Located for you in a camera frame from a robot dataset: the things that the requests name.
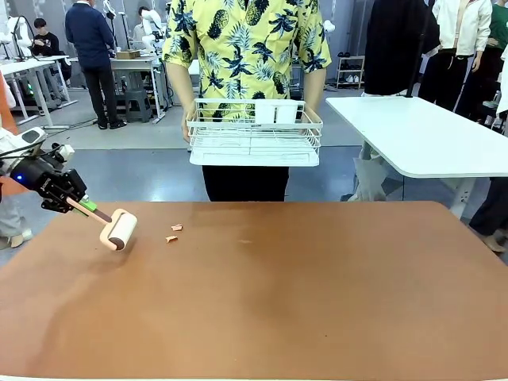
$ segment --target orange clothing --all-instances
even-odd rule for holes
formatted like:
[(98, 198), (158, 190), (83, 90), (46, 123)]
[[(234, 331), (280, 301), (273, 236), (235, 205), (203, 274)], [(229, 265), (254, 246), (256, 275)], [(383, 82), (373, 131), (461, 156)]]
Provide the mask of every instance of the orange clothing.
[[(4, 129), (14, 135), (19, 134), (16, 122), (14, 121), (13, 115), (10, 113), (9, 106), (7, 105), (6, 88), (4, 87), (3, 80), (0, 80), (0, 118), (2, 119), (2, 127)], [(4, 196), (12, 196), (14, 194), (21, 194), (28, 191), (25, 187), (10, 178), (1, 177), (0, 184), (2, 185), (2, 195)]]

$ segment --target black trousers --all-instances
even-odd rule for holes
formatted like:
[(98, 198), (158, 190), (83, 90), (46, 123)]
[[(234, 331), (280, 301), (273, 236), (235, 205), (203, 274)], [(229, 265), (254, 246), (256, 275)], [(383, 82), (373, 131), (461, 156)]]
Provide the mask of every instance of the black trousers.
[(436, 54), (427, 63), (418, 97), (453, 111), (467, 70), (467, 57), (455, 56), (453, 52)]
[[(118, 120), (117, 116), (117, 99), (114, 89), (114, 78), (111, 67), (102, 67), (99, 69), (83, 69), (85, 80), (87, 81), (88, 92), (92, 98), (92, 106), (97, 114), (98, 123), (107, 125), (108, 118), (110, 123)], [(104, 113), (104, 101), (102, 93), (106, 100), (106, 109), (108, 118)]]
[(469, 225), (484, 236), (491, 236), (497, 229), (508, 228), (508, 178), (491, 179), (487, 199)]
[(483, 117), (479, 107), (484, 101), (494, 99), (498, 89), (498, 77), (502, 70), (502, 49), (486, 48), (482, 56), (482, 64), (477, 72), (471, 72), (460, 96), (456, 113), (478, 121)]
[(213, 202), (283, 202), (289, 168), (203, 166), (203, 177)]

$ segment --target gray floor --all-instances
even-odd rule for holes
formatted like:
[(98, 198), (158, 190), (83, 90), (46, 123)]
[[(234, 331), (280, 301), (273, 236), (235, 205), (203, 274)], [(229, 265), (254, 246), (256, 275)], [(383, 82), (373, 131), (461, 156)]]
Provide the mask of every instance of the gray floor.
[[(339, 90), (327, 91), (325, 98), (355, 97), (362, 91)], [(72, 91), (71, 99), (79, 100), (78, 103), (51, 112), (53, 124), (75, 125), (94, 118), (90, 96), (87, 91)], [(323, 120), (323, 146), (349, 146), (362, 143), (358, 134), (330, 106), (322, 101), (320, 110), (317, 112)], [(57, 136), (50, 137), (48, 143), (53, 141), (71, 144), (74, 149), (150, 149), (150, 148), (186, 148), (187, 144), (182, 139), (181, 120), (182, 107), (173, 107), (167, 111), (166, 117), (157, 125), (152, 123), (131, 123), (127, 127), (115, 131), (101, 131), (96, 126), (63, 131)], [(46, 125), (46, 119), (39, 117), (25, 123), (21, 131), (32, 127)]]
[[(352, 159), (359, 147), (335, 147), (321, 150), (321, 165), (315, 168), (293, 168), (287, 188), (287, 201), (338, 201), (352, 191), (354, 166)], [(96, 202), (173, 202), (206, 201), (200, 167), (189, 163), (185, 149), (126, 149), (77, 151), (72, 161), (88, 186), (88, 194)], [(391, 172), (394, 179), (402, 177)], [(470, 218), (487, 193), (488, 180), (480, 180), (464, 214)], [(446, 206), (452, 192), (439, 180), (405, 179), (405, 200), (433, 200)], [(390, 196), (402, 198), (402, 189)], [(55, 214), (42, 210), (38, 195), (23, 194), (17, 198), (27, 221), (39, 233)], [(0, 252), (0, 266), (17, 250)], [(508, 263), (508, 256), (503, 258)]]

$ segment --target lint roller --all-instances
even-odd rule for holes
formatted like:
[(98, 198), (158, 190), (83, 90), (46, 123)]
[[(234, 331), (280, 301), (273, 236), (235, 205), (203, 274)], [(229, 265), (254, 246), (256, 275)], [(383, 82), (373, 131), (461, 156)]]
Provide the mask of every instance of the lint roller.
[(107, 248), (121, 251), (127, 246), (137, 225), (137, 218), (134, 215), (126, 210), (117, 209), (110, 217), (97, 209), (97, 206), (91, 201), (76, 202), (71, 198), (67, 198), (67, 203), (104, 225), (99, 237)]

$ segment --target white dish rack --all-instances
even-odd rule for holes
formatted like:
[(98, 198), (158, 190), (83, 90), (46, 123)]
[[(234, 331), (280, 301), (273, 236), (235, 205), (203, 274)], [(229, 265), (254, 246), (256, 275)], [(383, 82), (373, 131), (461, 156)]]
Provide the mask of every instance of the white dish rack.
[(305, 102), (197, 99), (187, 126), (195, 165), (319, 165), (323, 122)]

